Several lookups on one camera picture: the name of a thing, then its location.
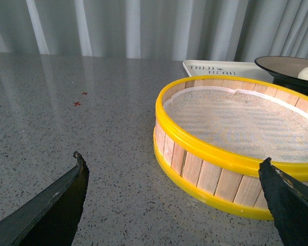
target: yellow rim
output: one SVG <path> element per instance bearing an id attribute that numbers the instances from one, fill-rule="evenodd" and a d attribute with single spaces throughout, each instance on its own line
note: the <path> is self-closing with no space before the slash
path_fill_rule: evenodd
<path id="1" fill-rule="evenodd" d="M 274 84 L 233 76 L 195 76 L 179 79 L 172 82 L 162 89 L 160 92 L 157 101 L 156 101 L 156 119 L 163 131 L 177 144 L 179 144 L 187 152 L 200 157 L 201 159 L 214 163 L 217 166 L 220 166 L 224 169 L 230 170 L 232 172 L 240 173 L 247 176 L 259 177 L 259 163 L 262 162 L 260 159 L 251 158 L 243 155 L 239 155 L 233 152 L 226 151 L 224 149 L 210 145 L 183 130 L 179 127 L 165 112 L 163 108 L 163 95 L 172 87 L 193 80 L 201 79 L 224 79 L 224 80 L 240 80 L 249 83 L 255 83 L 259 85 L 264 85 L 272 87 L 281 91 L 285 91 L 289 94 L 295 95 L 297 97 L 303 98 L 308 101 L 308 97 L 292 91 L 290 89 L 277 86 Z M 299 181 L 308 181 L 308 162 L 307 163 L 287 163 L 287 162 L 272 162 L 276 167 L 290 174 Z"/>
<path id="2" fill-rule="evenodd" d="M 268 209 L 259 209 L 253 207 L 247 207 L 240 204 L 232 203 L 230 201 L 223 200 L 219 197 L 216 197 L 210 193 L 207 193 L 193 184 L 187 182 L 180 175 L 178 175 L 164 160 L 163 156 L 159 152 L 158 146 L 155 140 L 154 135 L 154 152 L 158 163 L 160 164 L 162 170 L 165 174 L 183 191 L 193 196 L 197 200 L 214 207 L 216 209 L 231 213 L 234 215 L 251 218 L 251 219 L 262 219 L 262 220 L 273 220 L 273 217 Z"/>

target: white tray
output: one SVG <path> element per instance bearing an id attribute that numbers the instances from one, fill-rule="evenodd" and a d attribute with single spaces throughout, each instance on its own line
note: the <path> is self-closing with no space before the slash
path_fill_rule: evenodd
<path id="1" fill-rule="evenodd" d="M 273 77 L 255 63 L 234 61 L 185 60 L 183 66 L 188 76 L 229 75 L 273 82 Z"/>

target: white curtain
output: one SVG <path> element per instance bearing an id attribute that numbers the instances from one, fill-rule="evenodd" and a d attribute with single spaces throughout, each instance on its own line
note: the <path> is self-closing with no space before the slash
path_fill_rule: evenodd
<path id="1" fill-rule="evenodd" d="M 308 58 L 308 0 L 0 0 L 0 52 Z"/>

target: countertop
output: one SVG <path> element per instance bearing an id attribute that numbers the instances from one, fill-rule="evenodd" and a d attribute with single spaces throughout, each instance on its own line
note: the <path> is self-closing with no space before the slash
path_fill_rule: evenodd
<path id="1" fill-rule="evenodd" d="M 209 207 L 153 152 L 155 101 L 181 61 L 0 53 L 0 220 L 90 169 L 73 245 L 282 245 L 272 221 Z"/>

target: mesh screen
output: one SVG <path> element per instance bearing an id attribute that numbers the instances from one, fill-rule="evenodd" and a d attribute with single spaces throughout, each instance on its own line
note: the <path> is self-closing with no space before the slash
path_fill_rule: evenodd
<path id="1" fill-rule="evenodd" d="M 191 135 L 254 158 L 308 162 L 308 115 L 253 91 L 193 87 L 164 104 L 169 117 Z"/>

